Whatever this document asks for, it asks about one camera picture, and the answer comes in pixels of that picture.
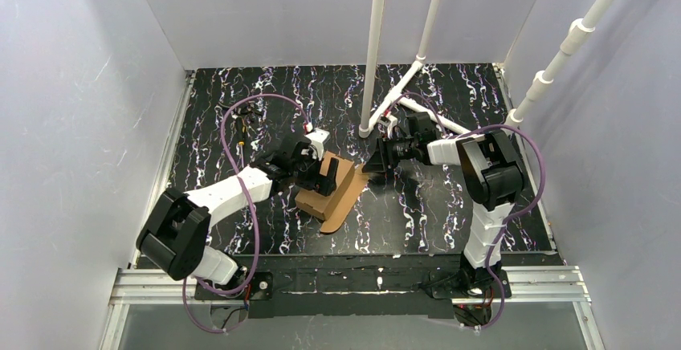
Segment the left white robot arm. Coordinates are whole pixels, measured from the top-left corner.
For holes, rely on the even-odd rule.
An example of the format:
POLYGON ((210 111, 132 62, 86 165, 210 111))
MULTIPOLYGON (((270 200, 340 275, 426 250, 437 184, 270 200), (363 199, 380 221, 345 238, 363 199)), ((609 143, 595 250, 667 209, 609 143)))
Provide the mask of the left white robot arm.
POLYGON ((285 138, 273 152, 245 166, 238 173, 207 187, 161 193, 137 236, 137 249, 171 279, 194 277, 224 287, 239 272, 228 254, 207 245, 218 222, 295 185, 329 196, 336 190, 339 161, 325 158, 329 132, 285 138))

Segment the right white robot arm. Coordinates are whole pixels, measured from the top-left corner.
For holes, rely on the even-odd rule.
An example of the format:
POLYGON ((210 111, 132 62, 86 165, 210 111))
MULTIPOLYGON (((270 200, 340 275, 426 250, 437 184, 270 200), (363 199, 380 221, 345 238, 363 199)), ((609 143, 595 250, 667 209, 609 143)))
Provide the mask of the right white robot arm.
POLYGON ((457 165, 474 205, 456 278, 462 288, 484 288, 499 276, 500 237, 528 180, 508 136, 514 129, 495 124, 445 139, 426 112, 410 114, 407 123, 407 134, 377 139, 375 152, 362 170, 385 173, 407 160, 457 165))

